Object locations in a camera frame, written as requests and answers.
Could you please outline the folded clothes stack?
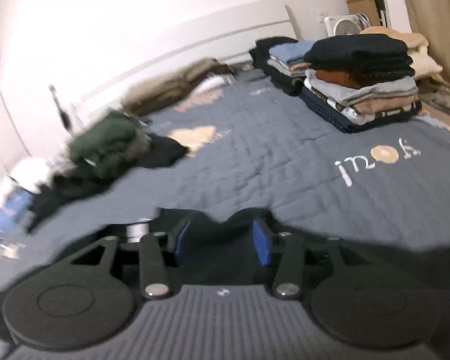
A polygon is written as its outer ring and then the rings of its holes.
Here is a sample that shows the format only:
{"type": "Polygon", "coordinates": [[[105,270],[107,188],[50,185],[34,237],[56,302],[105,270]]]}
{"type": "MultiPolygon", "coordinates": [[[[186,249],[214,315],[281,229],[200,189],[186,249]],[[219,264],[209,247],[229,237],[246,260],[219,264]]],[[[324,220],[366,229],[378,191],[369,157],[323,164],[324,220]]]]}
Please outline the folded clothes stack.
{"type": "Polygon", "coordinates": [[[384,33],[328,37],[304,54],[300,98],[343,133],[400,123],[422,109],[407,44],[384,33]]]}
{"type": "Polygon", "coordinates": [[[249,55],[254,68],[269,77],[276,88],[295,97],[302,92],[305,71],[310,66],[305,61],[305,54],[313,45],[314,41],[267,37],[255,41],[249,55]]]}

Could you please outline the grey quilted bedspread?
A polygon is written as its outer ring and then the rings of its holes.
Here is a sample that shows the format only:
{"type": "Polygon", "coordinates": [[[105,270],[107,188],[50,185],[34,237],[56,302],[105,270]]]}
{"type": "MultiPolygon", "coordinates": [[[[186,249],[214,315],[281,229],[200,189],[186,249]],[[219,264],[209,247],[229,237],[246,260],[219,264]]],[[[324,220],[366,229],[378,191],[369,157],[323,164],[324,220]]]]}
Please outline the grey quilted bedspread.
{"type": "Polygon", "coordinates": [[[269,80],[240,82],[215,101],[166,109],[153,130],[192,147],[175,166],[131,169],[105,192],[72,202],[0,257],[0,289],[68,243],[159,208],[224,221],[247,207],[312,233],[412,250],[450,245],[450,132],[426,115],[346,134],[269,80]]]}

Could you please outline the white garment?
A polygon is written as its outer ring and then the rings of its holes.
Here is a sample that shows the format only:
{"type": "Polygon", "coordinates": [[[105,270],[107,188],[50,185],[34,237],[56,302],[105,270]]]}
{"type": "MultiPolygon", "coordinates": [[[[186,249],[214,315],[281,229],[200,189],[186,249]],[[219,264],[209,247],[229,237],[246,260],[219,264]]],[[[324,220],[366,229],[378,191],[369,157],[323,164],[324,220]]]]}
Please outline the white garment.
{"type": "Polygon", "coordinates": [[[0,180],[0,206],[3,206],[9,195],[19,188],[32,194],[39,194],[40,187],[49,183],[52,174],[52,162],[46,158],[21,159],[0,180]]]}

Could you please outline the black clothes pile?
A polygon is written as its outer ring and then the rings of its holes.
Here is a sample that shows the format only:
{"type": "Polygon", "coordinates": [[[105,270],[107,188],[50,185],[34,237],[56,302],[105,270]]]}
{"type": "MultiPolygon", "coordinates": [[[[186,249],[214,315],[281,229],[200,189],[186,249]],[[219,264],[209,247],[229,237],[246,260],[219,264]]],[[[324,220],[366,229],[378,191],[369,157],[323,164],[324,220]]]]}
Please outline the black clothes pile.
{"type": "Polygon", "coordinates": [[[54,175],[51,185],[40,186],[40,193],[34,196],[29,207],[31,218],[25,227],[25,232],[31,235],[40,223],[67,204],[106,192],[113,183],[134,167],[146,169],[172,167],[188,152],[188,147],[172,138],[151,135],[151,149],[132,162],[121,163],[118,170],[110,177],[99,177],[95,174],[94,166],[82,160],[71,174],[54,175]]]}

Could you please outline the blue pillow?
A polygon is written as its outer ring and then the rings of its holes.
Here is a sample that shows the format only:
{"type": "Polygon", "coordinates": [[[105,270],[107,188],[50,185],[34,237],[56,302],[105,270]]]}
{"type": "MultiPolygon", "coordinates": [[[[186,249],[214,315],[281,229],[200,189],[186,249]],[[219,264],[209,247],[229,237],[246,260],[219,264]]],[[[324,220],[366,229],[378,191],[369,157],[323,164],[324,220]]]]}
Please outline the blue pillow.
{"type": "Polygon", "coordinates": [[[30,191],[19,187],[12,191],[0,207],[0,233],[14,229],[16,223],[28,211],[35,197],[30,191]]]}

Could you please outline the far folded clothes stack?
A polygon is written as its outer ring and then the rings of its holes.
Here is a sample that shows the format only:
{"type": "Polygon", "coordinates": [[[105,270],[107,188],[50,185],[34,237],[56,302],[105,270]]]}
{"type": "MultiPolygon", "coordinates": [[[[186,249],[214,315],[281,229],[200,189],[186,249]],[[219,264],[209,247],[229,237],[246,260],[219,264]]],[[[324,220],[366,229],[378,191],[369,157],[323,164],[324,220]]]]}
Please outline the far folded clothes stack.
{"type": "Polygon", "coordinates": [[[310,66],[305,61],[305,54],[313,45],[314,41],[267,37],[255,41],[249,55],[254,68],[269,77],[276,88],[295,97],[302,92],[305,71],[310,66]]]}

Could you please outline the folded brown blanket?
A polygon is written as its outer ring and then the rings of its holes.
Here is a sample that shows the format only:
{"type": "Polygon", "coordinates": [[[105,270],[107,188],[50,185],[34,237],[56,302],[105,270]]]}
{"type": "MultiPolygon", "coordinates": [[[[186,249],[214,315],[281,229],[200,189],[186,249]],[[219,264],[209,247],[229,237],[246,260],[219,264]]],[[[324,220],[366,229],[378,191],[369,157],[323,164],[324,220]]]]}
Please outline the folded brown blanket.
{"type": "Polygon", "coordinates": [[[215,58],[202,58],[131,86],[122,96],[120,105],[130,115],[146,116],[183,100],[206,78],[233,72],[232,67],[215,58]]]}

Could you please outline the dark green garment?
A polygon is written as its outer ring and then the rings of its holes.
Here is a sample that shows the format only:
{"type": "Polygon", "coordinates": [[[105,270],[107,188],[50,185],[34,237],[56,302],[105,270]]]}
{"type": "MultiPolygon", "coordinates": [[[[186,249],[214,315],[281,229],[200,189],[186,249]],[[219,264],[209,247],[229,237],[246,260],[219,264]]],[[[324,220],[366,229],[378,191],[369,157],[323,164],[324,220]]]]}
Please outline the dark green garment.
{"type": "Polygon", "coordinates": [[[76,165],[92,165],[99,178],[116,177],[128,165],[150,151],[152,138],[142,123],[111,111],[68,144],[69,159],[76,165]]]}

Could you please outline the white headboard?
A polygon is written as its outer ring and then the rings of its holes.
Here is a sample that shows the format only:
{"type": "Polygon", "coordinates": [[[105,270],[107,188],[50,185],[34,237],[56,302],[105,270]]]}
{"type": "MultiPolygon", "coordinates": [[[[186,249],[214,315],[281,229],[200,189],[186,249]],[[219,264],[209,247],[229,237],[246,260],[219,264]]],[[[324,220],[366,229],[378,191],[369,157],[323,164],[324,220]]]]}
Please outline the white headboard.
{"type": "Polygon", "coordinates": [[[56,86],[65,109],[82,121],[119,102],[131,86],[199,59],[246,60],[258,38],[294,37],[282,0],[259,0],[208,13],[150,4],[79,4],[47,14],[5,63],[3,80],[24,116],[49,116],[56,86]]]}

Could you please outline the beige folded garment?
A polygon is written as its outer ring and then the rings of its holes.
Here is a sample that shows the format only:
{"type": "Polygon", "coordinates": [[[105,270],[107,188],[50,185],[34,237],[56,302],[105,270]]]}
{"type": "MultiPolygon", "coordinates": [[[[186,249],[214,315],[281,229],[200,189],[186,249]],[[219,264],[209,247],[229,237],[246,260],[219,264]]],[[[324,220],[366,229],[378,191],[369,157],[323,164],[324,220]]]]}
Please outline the beige folded garment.
{"type": "Polygon", "coordinates": [[[428,39],[421,33],[402,33],[383,26],[372,26],[362,30],[361,34],[380,33],[403,41],[407,45],[407,54],[412,58],[411,67],[415,70],[414,79],[420,80],[440,74],[443,67],[428,54],[428,39]]]}

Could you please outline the white box fan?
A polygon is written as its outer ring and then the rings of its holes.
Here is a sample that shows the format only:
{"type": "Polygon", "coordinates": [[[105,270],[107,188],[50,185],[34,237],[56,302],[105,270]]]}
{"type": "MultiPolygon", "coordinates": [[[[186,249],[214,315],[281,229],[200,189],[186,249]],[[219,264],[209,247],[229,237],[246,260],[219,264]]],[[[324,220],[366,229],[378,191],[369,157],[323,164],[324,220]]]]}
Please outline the white box fan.
{"type": "Polygon", "coordinates": [[[328,37],[356,35],[371,27],[367,15],[358,13],[345,16],[326,16],[323,19],[328,37]]]}

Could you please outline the near folded clothes stack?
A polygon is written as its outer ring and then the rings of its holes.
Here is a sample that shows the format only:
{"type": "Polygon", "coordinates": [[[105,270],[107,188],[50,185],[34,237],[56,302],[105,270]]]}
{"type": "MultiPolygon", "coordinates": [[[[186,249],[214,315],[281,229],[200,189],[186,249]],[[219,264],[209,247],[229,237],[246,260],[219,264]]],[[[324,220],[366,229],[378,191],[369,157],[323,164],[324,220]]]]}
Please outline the near folded clothes stack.
{"type": "Polygon", "coordinates": [[[407,44],[384,33],[328,37],[304,54],[300,98],[343,133],[400,123],[422,109],[407,44]]]}

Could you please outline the black sweatshirt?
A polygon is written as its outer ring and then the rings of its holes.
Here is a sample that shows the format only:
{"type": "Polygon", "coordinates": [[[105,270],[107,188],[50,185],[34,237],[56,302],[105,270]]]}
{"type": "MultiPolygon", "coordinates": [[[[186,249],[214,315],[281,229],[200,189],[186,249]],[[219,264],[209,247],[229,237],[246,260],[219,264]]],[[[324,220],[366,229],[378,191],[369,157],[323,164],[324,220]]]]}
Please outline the black sweatshirt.
{"type": "Polygon", "coordinates": [[[145,299],[140,292],[139,242],[127,225],[111,223],[65,246],[0,291],[0,340],[69,351],[121,331],[145,306],[177,297],[186,286],[257,285],[280,302],[299,302],[326,334],[348,345],[395,350],[426,343],[450,356],[450,248],[414,253],[357,244],[291,228],[262,208],[217,222],[200,211],[162,209],[149,233],[190,226],[178,262],[167,258],[174,293],[145,299]],[[271,293],[274,268],[261,267],[252,239],[255,219],[273,233],[305,241],[303,295],[271,293]]]}

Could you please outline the white pillow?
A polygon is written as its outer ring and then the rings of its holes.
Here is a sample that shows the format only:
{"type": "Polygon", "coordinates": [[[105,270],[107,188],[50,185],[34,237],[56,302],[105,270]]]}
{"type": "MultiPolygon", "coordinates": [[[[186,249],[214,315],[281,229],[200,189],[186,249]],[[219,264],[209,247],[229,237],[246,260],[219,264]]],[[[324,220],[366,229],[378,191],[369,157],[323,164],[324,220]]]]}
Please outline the white pillow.
{"type": "Polygon", "coordinates": [[[203,80],[195,89],[196,93],[203,93],[212,89],[229,86],[235,82],[233,75],[214,75],[203,80]]]}

